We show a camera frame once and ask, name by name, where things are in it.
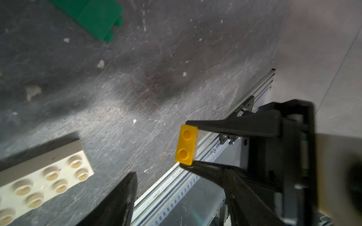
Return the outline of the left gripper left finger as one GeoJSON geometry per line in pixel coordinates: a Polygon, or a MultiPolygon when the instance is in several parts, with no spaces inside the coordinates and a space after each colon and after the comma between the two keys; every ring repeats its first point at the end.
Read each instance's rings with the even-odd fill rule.
{"type": "Polygon", "coordinates": [[[137,174],[128,173],[79,226],[129,226],[137,195],[137,174]]]}

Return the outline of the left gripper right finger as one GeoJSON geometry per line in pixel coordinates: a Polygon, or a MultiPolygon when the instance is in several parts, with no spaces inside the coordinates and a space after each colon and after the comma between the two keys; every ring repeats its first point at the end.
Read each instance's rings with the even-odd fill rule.
{"type": "Polygon", "coordinates": [[[224,171],[223,185],[233,226],[285,225],[234,171],[224,171]]]}

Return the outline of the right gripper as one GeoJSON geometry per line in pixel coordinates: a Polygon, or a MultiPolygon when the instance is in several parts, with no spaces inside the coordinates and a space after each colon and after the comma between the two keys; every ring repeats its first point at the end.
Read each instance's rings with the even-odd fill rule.
{"type": "Polygon", "coordinates": [[[282,194],[286,224],[311,226],[317,205],[314,105],[303,100],[263,105],[256,113],[218,121],[186,121],[203,131],[249,139],[246,171],[226,164],[193,161],[180,167],[222,188],[226,172],[234,172],[268,204],[267,186],[282,194]]]}

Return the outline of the yellow stepped lego brick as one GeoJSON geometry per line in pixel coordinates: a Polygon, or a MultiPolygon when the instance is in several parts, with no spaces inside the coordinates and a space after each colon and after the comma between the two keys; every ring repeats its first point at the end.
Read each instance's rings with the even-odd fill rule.
{"type": "Polygon", "coordinates": [[[176,148],[175,161],[184,165],[192,165],[198,144],[198,128],[182,125],[176,148]]]}

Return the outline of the white long lego brick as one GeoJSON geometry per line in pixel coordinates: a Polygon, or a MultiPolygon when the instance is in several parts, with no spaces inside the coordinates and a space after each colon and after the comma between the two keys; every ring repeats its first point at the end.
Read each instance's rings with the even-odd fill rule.
{"type": "Polygon", "coordinates": [[[94,174],[80,140],[1,171],[1,225],[94,174]]]}

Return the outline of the green lego brick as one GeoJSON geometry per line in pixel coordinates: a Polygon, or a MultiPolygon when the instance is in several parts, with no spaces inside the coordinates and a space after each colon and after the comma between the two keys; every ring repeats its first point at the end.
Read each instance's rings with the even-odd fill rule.
{"type": "Polygon", "coordinates": [[[55,0],[51,3],[100,41],[111,42],[114,38],[111,29],[124,22],[123,8],[114,0],[55,0]]]}

